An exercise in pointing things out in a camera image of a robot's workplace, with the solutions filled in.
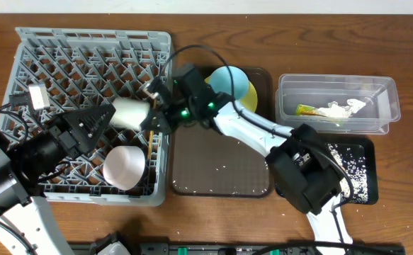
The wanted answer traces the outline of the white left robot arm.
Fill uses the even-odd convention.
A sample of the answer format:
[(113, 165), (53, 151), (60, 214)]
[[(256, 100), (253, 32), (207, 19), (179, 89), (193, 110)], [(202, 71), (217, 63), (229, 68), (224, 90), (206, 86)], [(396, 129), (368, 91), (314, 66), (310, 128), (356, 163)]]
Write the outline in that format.
[[(45, 85), (31, 84), (10, 95), (0, 114), (22, 120), (12, 111), (19, 106), (27, 106), (30, 114), (49, 108)], [(25, 127), (15, 147), (0, 131), (0, 242), (12, 254), (73, 254), (38, 185), (62, 174), (58, 167), (64, 158), (90, 153), (114, 113), (111, 104), (59, 113), (33, 138)]]

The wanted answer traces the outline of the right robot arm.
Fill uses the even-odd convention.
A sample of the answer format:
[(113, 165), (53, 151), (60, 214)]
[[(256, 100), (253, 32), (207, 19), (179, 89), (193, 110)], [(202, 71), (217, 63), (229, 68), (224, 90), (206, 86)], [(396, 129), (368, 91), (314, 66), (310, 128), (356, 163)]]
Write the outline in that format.
[(189, 122), (198, 122), (221, 135), (235, 138), (264, 157), (284, 198), (306, 214), (314, 233), (312, 248), (321, 254), (348, 254), (353, 240), (341, 214), (341, 181), (348, 176), (309, 125), (279, 125), (247, 110), (234, 97), (234, 75), (225, 67), (231, 91), (215, 91), (192, 65), (174, 72), (181, 90), (175, 101), (159, 76), (145, 85), (145, 92), (159, 97), (162, 105), (151, 110), (141, 128), (165, 133)]

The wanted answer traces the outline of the white cup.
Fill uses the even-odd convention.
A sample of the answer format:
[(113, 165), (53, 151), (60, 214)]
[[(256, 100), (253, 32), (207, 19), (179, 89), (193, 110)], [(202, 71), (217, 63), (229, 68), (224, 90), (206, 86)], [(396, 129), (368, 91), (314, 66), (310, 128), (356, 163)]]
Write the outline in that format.
[(134, 131), (141, 131), (141, 124), (149, 115), (150, 104), (129, 98), (117, 98), (112, 103), (115, 113), (110, 124)]

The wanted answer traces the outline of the white tissue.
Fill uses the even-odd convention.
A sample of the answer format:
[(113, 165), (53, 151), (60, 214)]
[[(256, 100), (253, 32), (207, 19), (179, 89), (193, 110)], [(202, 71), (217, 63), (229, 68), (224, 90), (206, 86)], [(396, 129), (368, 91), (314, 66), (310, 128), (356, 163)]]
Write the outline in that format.
[(317, 113), (328, 118), (349, 118), (365, 106), (365, 102), (350, 98), (346, 101), (346, 106), (340, 106), (336, 101), (332, 101), (328, 103), (327, 108), (318, 108)]

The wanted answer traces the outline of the light blue bowl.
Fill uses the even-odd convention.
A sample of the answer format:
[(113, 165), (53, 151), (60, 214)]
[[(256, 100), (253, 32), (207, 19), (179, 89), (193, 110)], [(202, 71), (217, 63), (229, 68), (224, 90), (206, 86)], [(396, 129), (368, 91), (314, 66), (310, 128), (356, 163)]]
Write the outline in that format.
[(230, 84), (231, 85), (231, 94), (232, 94), (232, 84), (234, 84), (233, 75), (235, 75), (235, 76), (237, 76), (237, 75), (244, 76), (246, 74), (241, 69), (239, 69), (237, 67), (229, 66), (229, 67), (217, 68), (211, 75), (212, 75), (212, 79), (211, 79), (212, 81), (217, 79), (221, 84)]

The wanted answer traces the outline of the yellow green snack wrapper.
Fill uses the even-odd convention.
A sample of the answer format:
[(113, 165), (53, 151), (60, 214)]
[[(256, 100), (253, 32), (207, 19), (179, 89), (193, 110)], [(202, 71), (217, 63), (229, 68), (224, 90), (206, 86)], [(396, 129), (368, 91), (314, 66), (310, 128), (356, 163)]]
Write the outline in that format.
[(318, 108), (303, 104), (298, 104), (295, 110), (295, 115), (315, 115), (324, 117), (324, 114), (322, 114)]

